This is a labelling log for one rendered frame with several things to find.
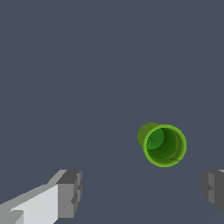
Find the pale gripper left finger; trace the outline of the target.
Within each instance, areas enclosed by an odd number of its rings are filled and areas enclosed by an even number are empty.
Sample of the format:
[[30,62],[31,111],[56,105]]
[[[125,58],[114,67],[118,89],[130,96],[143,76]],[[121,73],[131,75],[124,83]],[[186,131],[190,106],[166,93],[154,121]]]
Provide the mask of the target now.
[[54,224],[73,218],[82,195],[82,171],[59,170],[45,185],[0,205],[0,224]]

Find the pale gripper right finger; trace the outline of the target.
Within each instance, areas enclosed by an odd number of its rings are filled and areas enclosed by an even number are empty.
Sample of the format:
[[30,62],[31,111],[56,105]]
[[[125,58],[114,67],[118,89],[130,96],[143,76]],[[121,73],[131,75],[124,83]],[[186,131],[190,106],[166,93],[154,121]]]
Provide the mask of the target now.
[[202,171],[200,178],[203,196],[224,214],[224,170]]

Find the green cup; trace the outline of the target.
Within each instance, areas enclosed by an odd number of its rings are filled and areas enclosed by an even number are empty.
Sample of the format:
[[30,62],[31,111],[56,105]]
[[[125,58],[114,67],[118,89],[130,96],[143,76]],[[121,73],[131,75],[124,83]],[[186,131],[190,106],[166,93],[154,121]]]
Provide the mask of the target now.
[[137,132],[137,141],[146,158],[158,167],[172,167],[186,154],[185,135],[170,124],[146,123]]

